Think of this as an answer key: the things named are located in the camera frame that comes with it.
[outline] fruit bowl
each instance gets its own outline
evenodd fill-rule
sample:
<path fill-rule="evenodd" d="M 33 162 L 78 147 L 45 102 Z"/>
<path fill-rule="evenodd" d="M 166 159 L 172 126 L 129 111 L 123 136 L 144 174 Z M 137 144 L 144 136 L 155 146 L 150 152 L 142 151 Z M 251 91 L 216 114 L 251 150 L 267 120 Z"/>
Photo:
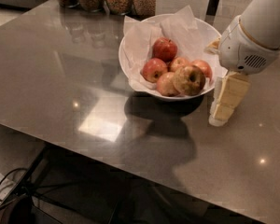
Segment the fruit bowl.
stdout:
<path fill-rule="evenodd" d="M 149 22 L 149 24 L 159 23 L 159 22 L 167 19 L 169 16 L 172 16 L 172 14 L 162 14 L 162 15 L 154 16 L 154 17 L 148 18 L 146 20 L 143 20 L 141 22 Z M 196 19 L 196 18 L 195 18 L 195 20 L 197 22 L 198 31 L 200 33 L 204 48 L 206 48 L 208 46 L 208 44 L 210 44 L 212 41 L 214 41 L 218 37 L 221 37 L 221 34 L 210 24 L 206 23 L 205 21 Z M 126 75 L 126 77 L 128 79 L 131 78 L 132 71 L 130 69 L 131 65 L 130 65 L 129 59 L 127 57 L 126 52 L 124 51 L 123 46 L 128 45 L 125 43 L 127 40 L 129 40 L 129 39 L 127 39 L 129 35 L 130 35 L 130 31 L 128 31 L 125 34 L 125 36 L 121 40 L 121 43 L 119 46 L 120 66 L 122 68 L 123 73 Z M 152 96 L 155 96 L 158 99 L 161 99 L 163 101 L 168 101 L 168 102 L 183 101 L 183 100 L 188 100 L 188 99 L 200 96 L 200 95 L 204 95 L 204 94 L 210 92 L 215 87 L 215 81 L 218 77 L 224 77 L 227 74 L 227 70 L 220 65 L 218 55 L 216 55 L 216 54 L 209 54 L 207 52 L 202 52 L 202 57 L 200 57 L 200 59 L 203 59 L 210 64 L 212 71 L 213 71 L 213 78 L 212 78 L 212 80 L 210 80 L 208 82 L 207 86 L 205 86 L 205 88 L 198 95 L 167 97 L 167 96 L 162 96 L 160 93 L 158 93 L 155 89 L 152 89 L 152 88 L 151 89 L 149 89 L 149 88 L 143 88 L 143 89 L 140 88 L 139 89 L 139 87 L 135 88 L 131 84 L 130 85 L 135 91 L 143 91 L 143 92 L 149 93 Z"/>

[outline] cable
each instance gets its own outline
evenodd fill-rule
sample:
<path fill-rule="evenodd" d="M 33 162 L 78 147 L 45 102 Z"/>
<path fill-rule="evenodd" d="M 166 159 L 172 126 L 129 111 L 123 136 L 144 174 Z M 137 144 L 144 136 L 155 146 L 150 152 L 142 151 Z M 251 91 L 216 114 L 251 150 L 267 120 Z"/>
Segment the cable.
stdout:
<path fill-rule="evenodd" d="M 26 169 L 26 168 L 16 168 L 16 169 L 11 170 L 10 172 L 8 172 L 8 173 L 1 179 L 1 181 L 0 181 L 0 186 L 1 186 L 1 184 L 4 182 L 4 180 L 7 179 L 7 177 L 8 177 L 10 174 L 12 174 L 12 173 L 14 173 L 14 172 L 16 172 L 16 171 L 27 171 L 27 169 Z"/>

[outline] table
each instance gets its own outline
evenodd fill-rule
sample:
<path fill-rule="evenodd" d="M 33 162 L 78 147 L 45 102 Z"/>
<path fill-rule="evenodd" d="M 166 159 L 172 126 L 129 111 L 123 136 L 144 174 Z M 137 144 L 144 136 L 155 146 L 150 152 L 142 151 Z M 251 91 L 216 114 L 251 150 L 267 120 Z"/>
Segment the table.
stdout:
<path fill-rule="evenodd" d="M 55 0 L 0 27 L 0 124 L 228 208 L 280 223 L 280 60 L 251 76 L 230 121 L 212 92 L 135 93 L 119 65 L 123 17 Z"/>

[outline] white bowl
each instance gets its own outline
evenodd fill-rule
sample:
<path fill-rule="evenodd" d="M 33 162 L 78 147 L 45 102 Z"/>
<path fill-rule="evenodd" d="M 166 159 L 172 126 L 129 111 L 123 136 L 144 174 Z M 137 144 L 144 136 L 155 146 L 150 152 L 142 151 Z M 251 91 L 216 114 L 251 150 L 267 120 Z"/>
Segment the white bowl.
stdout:
<path fill-rule="evenodd" d="M 148 18 L 146 20 L 143 20 L 142 22 L 149 21 L 149 23 L 155 22 L 158 23 L 166 18 L 168 16 L 171 16 L 172 14 L 162 14 L 158 16 L 154 16 L 151 18 Z M 196 19 L 198 30 L 201 34 L 201 37 L 203 39 L 203 46 L 206 47 L 210 42 L 214 41 L 218 37 L 221 37 L 220 32 L 218 32 L 213 26 L 206 23 L 205 21 Z M 123 50 L 123 44 L 125 43 L 125 37 L 121 40 L 120 46 L 119 46 L 119 62 L 120 66 L 122 68 L 122 71 L 126 75 L 126 77 L 129 77 L 129 61 L 125 55 L 125 52 Z M 212 67 L 213 71 L 213 78 L 209 82 L 208 87 L 206 89 L 203 89 L 202 92 L 196 96 L 175 96 L 175 97 L 166 97 L 162 96 L 160 93 L 158 93 L 156 90 L 143 90 L 143 92 L 149 93 L 163 101 L 183 101 L 188 100 L 203 94 L 206 94 L 210 92 L 215 87 L 215 81 L 218 77 L 224 77 L 227 74 L 227 69 L 222 67 L 219 63 L 218 55 L 215 54 L 208 54 L 206 52 L 203 53 L 202 58 L 205 61 L 207 61 L 210 66 Z"/>

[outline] apple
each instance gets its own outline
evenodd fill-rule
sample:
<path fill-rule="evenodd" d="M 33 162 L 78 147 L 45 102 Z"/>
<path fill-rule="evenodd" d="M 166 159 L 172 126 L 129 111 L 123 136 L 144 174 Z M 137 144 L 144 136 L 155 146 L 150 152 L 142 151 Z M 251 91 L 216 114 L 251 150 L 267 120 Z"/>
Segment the apple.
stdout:
<path fill-rule="evenodd" d="M 204 60 L 196 59 L 192 61 L 190 64 L 198 66 L 204 72 L 205 76 L 208 77 L 210 80 L 212 80 L 213 71 L 208 62 Z"/>
<path fill-rule="evenodd" d="M 145 63 L 142 69 L 142 77 L 151 82 L 157 83 L 159 77 L 168 72 L 167 64 L 159 58 L 151 58 Z"/>
<path fill-rule="evenodd" d="M 190 64 L 189 60 L 185 57 L 175 57 L 170 63 L 169 63 L 169 71 L 175 72 L 179 67 L 185 66 Z"/>
<path fill-rule="evenodd" d="M 167 38 L 158 38 L 152 46 L 152 56 L 163 60 L 164 62 L 170 62 L 177 54 L 177 44 Z"/>
<path fill-rule="evenodd" d="M 174 72 L 167 72 L 160 76 L 157 81 L 157 91 L 163 96 L 177 96 L 179 92 L 174 86 Z"/>
<path fill-rule="evenodd" d="M 198 66 L 186 65 L 175 71 L 173 83 L 181 94 L 194 96 L 199 94 L 203 89 L 205 75 Z"/>

